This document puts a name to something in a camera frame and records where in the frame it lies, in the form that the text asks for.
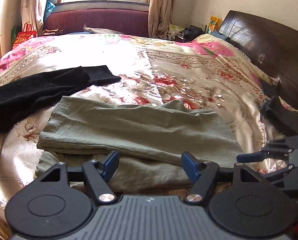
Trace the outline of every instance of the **curtain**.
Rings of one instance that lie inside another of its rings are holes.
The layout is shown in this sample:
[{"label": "curtain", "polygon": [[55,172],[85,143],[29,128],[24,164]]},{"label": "curtain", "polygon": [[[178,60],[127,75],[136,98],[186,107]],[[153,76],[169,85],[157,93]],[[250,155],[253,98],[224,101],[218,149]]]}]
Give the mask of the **curtain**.
[{"label": "curtain", "polygon": [[167,38],[171,10],[172,0],[150,0],[148,19],[150,38]]},{"label": "curtain", "polygon": [[43,16],[47,0],[21,0],[22,26],[31,23],[38,35],[42,33]]}]

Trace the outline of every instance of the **plastic bag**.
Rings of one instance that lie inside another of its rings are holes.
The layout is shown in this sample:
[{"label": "plastic bag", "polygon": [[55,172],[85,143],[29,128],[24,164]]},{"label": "plastic bag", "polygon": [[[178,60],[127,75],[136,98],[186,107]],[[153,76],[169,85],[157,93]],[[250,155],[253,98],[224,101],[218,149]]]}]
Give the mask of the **plastic bag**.
[{"label": "plastic bag", "polygon": [[169,41],[173,41],[176,37],[176,35],[180,32],[182,32],[183,28],[176,26],[176,25],[172,25],[169,24],[169,31],[167,33],[167,37]]},{"label": "plastic bag", "polygon": [[15,38],[14,44],[12,46],[12,49],[19,46],[21,43],[30,40],[31,38],[36,37],[36,31],[33,29],[32,24],[25,23],[23,26],[22,32],[19,32],[17,34],[17,37]]},{"label": "plastic bag", "polygon": [[44,23],[47,20],[47,18],[49,17],[49,15],[52,13],[54,8],[55,8],[55,5],[52,2],[50,2],[49,0],[47,0],[47,3],[45,5],[45,10],[44,10],[44,16],[43,16]]},{"label": "plastic bag", "polygon": [[208,24],[207,33],[212,33],[214,30],[219,30],[220,18],[215,16],[210,16],[210,23]]},{"label": "plastic bag", "polygon": [[11,30],[11,44],[14,44],[14,41],[17,38],[18,33],[21,31],[22,31],[22,28],[20,25],[13,26]]}]

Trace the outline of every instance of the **green folded cloth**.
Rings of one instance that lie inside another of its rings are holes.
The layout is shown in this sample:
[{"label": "green folded cloth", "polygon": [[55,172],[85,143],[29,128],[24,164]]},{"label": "green folded cloth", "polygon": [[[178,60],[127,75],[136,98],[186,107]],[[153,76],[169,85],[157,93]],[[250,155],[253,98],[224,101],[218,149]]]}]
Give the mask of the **green folded cloth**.
[{"label": "green folded cloth", "polygon": [[110,186],[122,192],[189,184],[181,168],[183,151],[222,167],[232,167],[242,153],[215,111],[189,110],[181,100],[153,107],[63,97],[37,147],[45,150],[37,174],[57,161],[76,166],[119,151],[120,165]]}]

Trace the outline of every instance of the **metal screw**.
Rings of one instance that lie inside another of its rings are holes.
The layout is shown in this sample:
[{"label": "metal screw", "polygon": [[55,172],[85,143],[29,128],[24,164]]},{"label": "metal screw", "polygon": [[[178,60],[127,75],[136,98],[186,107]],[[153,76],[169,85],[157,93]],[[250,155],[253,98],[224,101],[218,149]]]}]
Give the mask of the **metal screw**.
[{"label": "metal screw", "polygon": [[202,200],[202,196],[200,196],[199,194],[190,194],[190,195],[187,195],[186,198],[190,202],[199,202]]},{"label": "metal screw", "polygon": [[99,196],[99,200],[102,202],[110,202],[114,200],[116,197],[110,193],[104,193]]}]

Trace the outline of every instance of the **black circular plate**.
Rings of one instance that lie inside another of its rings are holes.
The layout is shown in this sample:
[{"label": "black circular plate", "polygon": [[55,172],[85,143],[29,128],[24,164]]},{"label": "black circular plate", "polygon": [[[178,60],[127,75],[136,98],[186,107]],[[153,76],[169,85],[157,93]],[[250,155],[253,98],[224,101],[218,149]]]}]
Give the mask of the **black circular plate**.
[{"label": "black circular plate", "polygon": [[39,183],[34,190],[22,191],[9,201],[5,216],[11,229],[23,236],[65,235],[86,222],[92,212],[90,199],[68,185]]},{"label": "black circular plate", "polygon": [[245,237],[279,235],[295,219],[289,197],[257,182],[220,192],[212,198],[209,213],[225,230]]}]

